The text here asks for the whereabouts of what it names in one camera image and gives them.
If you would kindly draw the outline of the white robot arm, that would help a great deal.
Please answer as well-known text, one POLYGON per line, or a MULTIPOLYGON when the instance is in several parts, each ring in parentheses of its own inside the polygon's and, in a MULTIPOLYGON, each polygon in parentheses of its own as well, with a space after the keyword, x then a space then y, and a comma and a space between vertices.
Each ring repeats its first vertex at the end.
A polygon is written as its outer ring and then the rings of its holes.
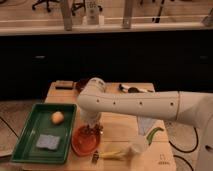
POLYGON ((107 93, 106 83, 92 78, 77 97, 83 120, 90 126, 102 112, 175 121, 202 130, 195 171, 213 171, 213 93, 107 93))

